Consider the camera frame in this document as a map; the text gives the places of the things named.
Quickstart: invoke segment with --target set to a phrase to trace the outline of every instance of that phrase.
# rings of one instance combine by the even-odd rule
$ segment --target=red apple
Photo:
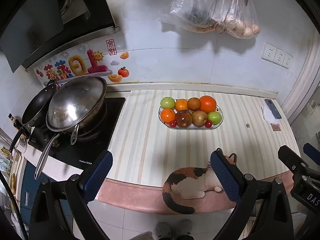
[[[123,77],[128,77],[129,70],[127,70],[125,67],[122,67],[118,70],[118,75],[123,76]]]

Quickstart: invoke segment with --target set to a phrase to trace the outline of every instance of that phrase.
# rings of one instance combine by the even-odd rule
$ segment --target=cat figurine
[[[236,165],[235,153],[225,158]],[[206,168],[186,167],[181,168],[169,175],[162,187],[162,198],[166,205],[175,212],[191,214],[195,211],[193,207],[182,206],[172,199],[171,192],[181,196],[183,199],[202,198],[206,191],[220,192],[223,190],[217,175],[208,165]]]

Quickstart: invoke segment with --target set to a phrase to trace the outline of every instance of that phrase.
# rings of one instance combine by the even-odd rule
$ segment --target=orange
[[[211,96],[203,96],[200,97],[200,110],[206,112],[207,114],[213,111],[216,111],[217,109],[217,102],[216,100]]]
[[[163,122],[169,123],[176,119],[176,113],[172,109],[166,108],[160,113],[160,118]]]
[[[188,108],[188,100],[185,99],[178,99],[175,105],[175,109],[177,111],[181,111],[181,110],[189,110]]]

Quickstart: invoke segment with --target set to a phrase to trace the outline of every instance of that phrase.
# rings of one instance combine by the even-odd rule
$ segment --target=blue cabinet
[[[27,161],[26,167],[23,174],[22,186],[21,186],[21,196],[20,196],[20,213],[23,222],[29,225],[31,210],[33,203],[38,191],[38,187],[42,179],[49,179],[50,181],[55,181],[54,179],[48,177],[47,175],[41,173],[37,180],[34,179],[34,174],[36,167],[32,163]],[[72,225],[72,216],[70,207],[67,200],[60,200],[63,212],[68,220],[69,225]]]

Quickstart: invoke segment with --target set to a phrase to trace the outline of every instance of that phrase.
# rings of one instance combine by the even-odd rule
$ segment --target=kitchen counter
[[[222,109],[224,121],[217,129],[173,130],[160,122],[158,110],[163,97],[199,98],[202,95],[213,96]],[[108,93],[109,96],[123,95]],[[264,98],[184,90],[136,90],[125,93],[125,97],[108,147],[113,154],[113,166],[98,193],[101,202],[141,212],[170,214],[172,211],[161,197],[166,178],[181,167],[206,167],[211,152],[218,147],[225,155],[237,154],[242,173],[250,173],[256,179],[281,176],[286,190],[292,187],[292,174],[278,159],[277,152],[282,145],[289,146],[297,154],[299,150],[276,100],[273,102],[283,117],[281,131],[273,131],[270,123],[263,119]],[[28,145],[24,155],[36,165],[40,154]],[[59,181],[74,173],[80,174],[81,170],[49,156],[44,173]],[[188,201],[199,206],[196,212],[213,212],[234,206],[224,192],[209,192],[202,199]],[[177,202],[183,203],[184,200],[177,199]]]

